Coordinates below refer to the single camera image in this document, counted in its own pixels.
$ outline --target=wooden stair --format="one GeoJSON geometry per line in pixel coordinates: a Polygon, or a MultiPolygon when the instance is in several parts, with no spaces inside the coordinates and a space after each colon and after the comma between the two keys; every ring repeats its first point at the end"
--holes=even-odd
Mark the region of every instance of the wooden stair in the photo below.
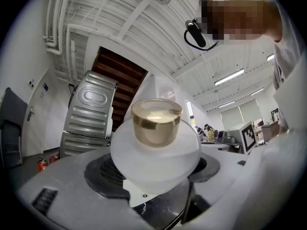
{"type": "Polygon", "coordinates": [[[114,108],[112,131],[115,132],[123,123],[134,95],[148,72],[126,58],[102,47],[98,52],[92,71],[118,81],[112,103],[114,108]]]}

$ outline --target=door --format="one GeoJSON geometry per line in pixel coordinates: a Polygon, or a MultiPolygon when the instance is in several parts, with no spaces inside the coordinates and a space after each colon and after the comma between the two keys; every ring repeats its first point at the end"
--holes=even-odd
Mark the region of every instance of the door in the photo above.
{"type": "Polygon", "coordinates": [[[43,153],[48,113],[57,92],[56,76],[51,69],[48,69],[36,85],[28,102],[22,136],[24,157],[43,153]]]}

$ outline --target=black cable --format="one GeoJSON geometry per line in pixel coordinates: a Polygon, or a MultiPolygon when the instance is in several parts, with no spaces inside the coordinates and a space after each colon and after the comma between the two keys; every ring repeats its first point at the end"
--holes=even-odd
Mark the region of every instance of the black cable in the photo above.
{"type": "Polygon", "coordinates": [[[201,51],[209,51],[209,50],[213,49],[213,48],[217,45],[217,43],[215,43],[215,44],[213,44],[213,45],[212,45],[210,48],[208,48],[208,49],[197,47],[197,46],[191,44],[191,43],[187,40],[187,33],[188,33],[188,30],[186,30],[186,31],[184,32],[184,40],[186,41],[186,43],[187,43],[188,45],[190,45],[191,47],[193,47],[193,48],[195,48],[195,49],[199,49],[199,50],[201,50],[201,51]]]}

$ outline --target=ceiling beam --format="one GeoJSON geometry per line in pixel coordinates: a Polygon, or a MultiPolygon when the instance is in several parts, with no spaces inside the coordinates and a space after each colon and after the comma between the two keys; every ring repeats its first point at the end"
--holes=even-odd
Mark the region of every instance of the ceiling beam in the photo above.
{"type": "Polygon", "coordinates": [[[191,61],[190,63],[186,64],[184,67],[180,68],[178,71],[172,74],[172,77],[174,79],[177,79],[179,76],[181,76],[183,73],[186,73],[187,71],[195,69],[200,63],[204,62],[205,60],[210,60],[211,58],[215,57],[217,54],[220,54],[221,52],[230,49],[230,46],[227,45],[219,45],[206,53],[202,54],[195,60],[191,61]]]}
{"type": "Polygon", "coordinates": [[[264,87],[265,85],[269,85],[271,83],[272,79],[270,78],[269,80],[262,80],[259,83],[257,83],[256,85],[250,86],[247,89],[243,90],[242,92],[239,92],[237,94],[231,95],[225,99],[222,100],[218,100],[212,104],[203,106],[203,109],[205,111],[210,111],[214,108],[218,108],[221,105],[230,103],[232,101],[237,101],[240,97],[246,95],[246,94],[252,94],[253,92],[257,91],[259,88],[264,87]]]}
{"type": "Polygon", "coordinates": [[[151,4],[153,0],[143,0],[132,12],[132,14],[129,16],[129,18],[126,20],[125,24],[121,28],[117,38],[119,40],[122,40],[126,34],[126,32],[129,30],[129,28],[132,26],[132,24],[135,22],[135,20],[139,17],[139,15],[147,8],[149,4],[151,4]]]}
{"type": "Polygon", "coordinates": [[[238,84],[239,82],[241,82],[241,81],[243,81],[245,79],[248,79],[248,78],[252,77],[253,75],[255,75],[255,74],[257,74],[257,73],[259,73],[261,71],[264,71],[264,70],[266,70],[269,67],[273,67],[273,62],[270,62],[270,61],[266,62],[265,64],[255,68],[254,70],[251,70],[251,71],[249,71],[249,72],[247,72],[247,73],[245,73],[245,74],[243,74],[241,76],[238,76],[238,77],[236,77],[234,79],[231,79],[230,81],[228,81],[226,83],[218,85],[218,86],[216,86],[213,89],[210,89],[210,90],[208,90],[208,91],[206,91],[204,93],[201,93],[201,94],[195,96],[194,99],[195,100],[202,99],[202,98],[204,98],[204,97],[206,97],[206,96],[208,96],[210,94],[213,94],[213,93],[215,93],[217,91],[220,91],[222,89],[226,89],[226,88],[228,88],[228,87],[230,87],[230,86],[232,86],[234,84],[238,84]]]}

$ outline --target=white ceiling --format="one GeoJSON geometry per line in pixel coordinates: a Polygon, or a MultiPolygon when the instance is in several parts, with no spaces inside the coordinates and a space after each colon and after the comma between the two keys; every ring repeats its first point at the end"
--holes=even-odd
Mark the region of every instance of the white ceiling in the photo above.
{"type": "MultiPolygon", "coordinates": [[[[154,0],[107,0],[94,24],[102,0],[74,0],[66,23],[94,28],[122,40],[210,111],[270,84],[272,61],[267,63],[266,59],[273,53],[273,43],[263,36],[244,45],[218,46],[207,53],[190,47],[183,39],[185,21],[196,17],[198,1],[172,0],[161,5],[154,0]],[[215,81],[241,68],[245,69],[243,76],[214,87],[215,81]]],[[[87,35],[72,33],[71,39],[76,44],[77,75],[81,79],[87,35]]],[[[56,62],[58,75],[68,79],[65,51],[63,56],[56,56],[56,62]]]]}

